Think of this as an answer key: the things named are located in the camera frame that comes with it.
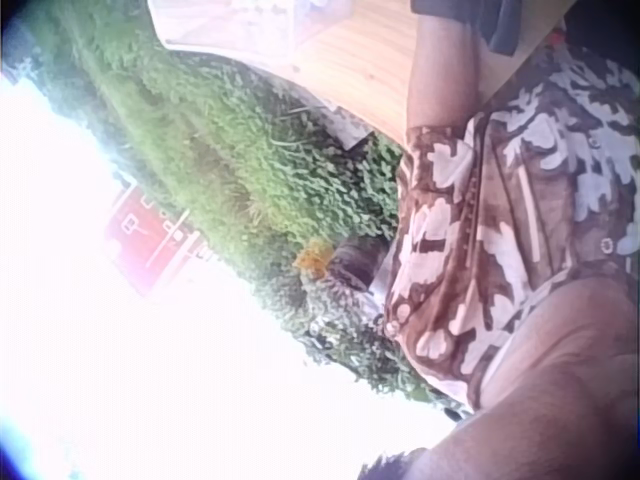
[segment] wooden table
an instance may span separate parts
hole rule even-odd
[[[292,64],[269,67],[269,71],[349,110],[403,143],[417,17],[410,11],[409,0],[353,1],[350,18],[303,43]],[[575,1],[523,0],[521,40],[516,54],[505,57],[486,48],[481,53],[483,100],[515,73]],[[152,13],[154,21],[162,15],[157,9]],[[180,47],[174,44],[171,48]]]

